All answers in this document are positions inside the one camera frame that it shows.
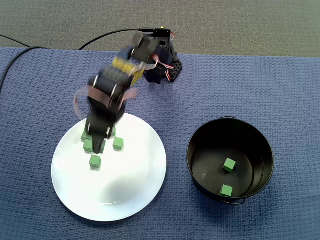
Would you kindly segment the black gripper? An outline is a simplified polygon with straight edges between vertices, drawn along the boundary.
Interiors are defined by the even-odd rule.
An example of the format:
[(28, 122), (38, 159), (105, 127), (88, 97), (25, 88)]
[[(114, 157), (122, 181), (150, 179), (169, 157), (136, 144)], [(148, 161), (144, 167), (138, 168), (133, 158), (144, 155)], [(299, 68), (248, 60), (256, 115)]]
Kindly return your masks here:
[(92, 139), (92, 151), (103, 153), (106, 139), (111, 137), (111, 131), (125, 112), (125, 104), (118, 110), (117, 106), (107, 108), (101, 102), (90, 99), (90, 109), (85, 123), (85, 130)]

